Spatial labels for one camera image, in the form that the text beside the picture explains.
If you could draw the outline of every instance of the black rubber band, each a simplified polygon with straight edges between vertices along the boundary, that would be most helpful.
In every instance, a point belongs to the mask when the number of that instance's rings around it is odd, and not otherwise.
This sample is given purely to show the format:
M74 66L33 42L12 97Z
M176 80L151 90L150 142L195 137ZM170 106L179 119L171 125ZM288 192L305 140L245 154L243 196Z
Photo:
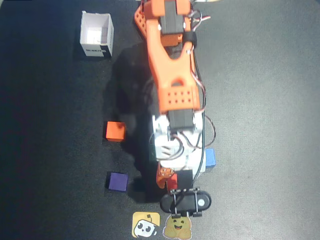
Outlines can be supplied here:
M194 48L197 47L197 35L194 31L185 31L182 35L182 43L183 45L186 42L191 42Z

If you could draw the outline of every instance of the sticker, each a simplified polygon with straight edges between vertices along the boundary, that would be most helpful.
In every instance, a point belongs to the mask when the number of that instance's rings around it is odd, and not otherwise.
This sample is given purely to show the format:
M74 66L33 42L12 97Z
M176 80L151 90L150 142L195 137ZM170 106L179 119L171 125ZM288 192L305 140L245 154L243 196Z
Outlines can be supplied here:
M163 236L167 239L189 240L192 238L191 220L187 216L172 218L170 215L163 229Z
M136 211L132 216L132 236L149 238L159 231L160 214L157 212Z

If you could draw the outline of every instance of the white cardboard box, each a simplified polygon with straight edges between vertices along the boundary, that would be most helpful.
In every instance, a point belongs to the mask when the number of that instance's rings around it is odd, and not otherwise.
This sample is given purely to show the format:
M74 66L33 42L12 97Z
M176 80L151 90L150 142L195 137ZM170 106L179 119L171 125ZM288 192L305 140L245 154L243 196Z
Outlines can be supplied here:
M114 45L111 15L82 11L80 44L88 57L111 57Z

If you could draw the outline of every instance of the black surface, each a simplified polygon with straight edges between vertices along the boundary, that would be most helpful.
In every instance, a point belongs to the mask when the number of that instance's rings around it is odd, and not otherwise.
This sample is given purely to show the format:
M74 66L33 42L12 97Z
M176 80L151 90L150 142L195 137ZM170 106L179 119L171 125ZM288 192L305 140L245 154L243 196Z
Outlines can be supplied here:
M154 88L133 24L137 6L3 2L1 239L127 240L133 212L161 212L157 197L142 204L155 185L146 130L154 106L139 91ZM192 219L192 239L320 239L319 2L197 7L212 16L197 29L197 60L217 165L195 184L212 206ZM111 14L112 59L76 51L82 10ZM117 119L128 126L127 141L103 141L104 123ZM108 171L129 174L128 194L105 191Z

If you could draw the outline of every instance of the wire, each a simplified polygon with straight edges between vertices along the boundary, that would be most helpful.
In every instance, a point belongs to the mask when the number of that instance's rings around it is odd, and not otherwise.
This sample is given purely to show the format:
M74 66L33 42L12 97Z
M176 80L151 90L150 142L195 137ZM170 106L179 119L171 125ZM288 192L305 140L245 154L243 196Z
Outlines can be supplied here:
M198 75L198 78L201 81L201 75L200 75L199 67L198 67L198 64L197 64L195 50L193 50L193 60L194 60L194 66L195 66L196 74ZM206 96L202 95L202 105L205 106L206 102L207 102ZM202 149L201 149L201 158L200 158L200 163L199 163L198 170L196 171L194 179L193 179L193 183L199 177L199 174L200 174L200 171L201 171L201 168L202 168L202 164L204 163L204 156L205 156L205 111L203 111L203 113L202 113Z
M199 145L200 137L201 137L201 132L200 132L199 135L198 135L198 139L197 139L196 144L195 144L196 146Z
M208 19L211 19L211 16L202 16L202 22L205 21L205 20L208 20ZM199 22L200 18L199 17L194 17L193 21L194 22Z
M199 87L201 88L202 90L202 95L204 96L204 98L207 98L207 92L206 92L206 87L205 85L203 84L202 81L199 80L199 78L195 75L195 73L192 71L192 68L190 69L190 72L191 72L191 75L193 77L193 79L195 80L195 82L199 85ZM205 108L206 108L206 104L203 104L202 105L202 108L200 110L197 110L195 112L198 112L198 113L203 113L205 111Z
M208 144L206 144L206 145L204 146L205 148L207 148L207 147L209 147L209 146L215 141L215 139L216 139L216 128L215 128L215 125L214 125L214 123L212 122L212 120L211 120L207 115L204 115L204 117L209 120L211 129L212 129L212 132L213 132L213 138L212 138L212 140L211 140ZM198 137L198 141L197 141L196 145L193 145L193 144L191 143L191 141L189 140L189 138L188 138L183 132L180 132L180 134L185 138L186 143L188 144L189 147L191 147L191 148L193 148L193 149L201 149L201 148L202 148L202 147L199 147L199 146L198 146L199 140L200 140L199 137Z
M152 139L152 137L153 137L154 135L155 135L154 133L151 134L151 136L150 136L150 138L149 138L149 145L150 145L150 141L151 141L151 139ZM178 142L179 142L179 149L178 149L178 151L177 151L176 153L172 154L172 155L169 156L169 157L166 157L166 158L157 158L157 160L159 160L159 161L175 160L175 159L181 157L182 154L184 153L185 147L183 146L183 142L181 141L181 139L180 139L180 138L178 137L178 135L176 135L176 134L172 134L172 137L175 138L175 139L177 139Z
M199 14L199 18L197 18L197 19L199 19L199 21L194 27L192 27L192 31L194 31L194 32L196 31L196 29L200 26L200 24L203 21L202 12L200 12L199 10L191 10L189 17L192 18L192 23L193 23L193 19L195 19L195 17L194 17L195 14Z

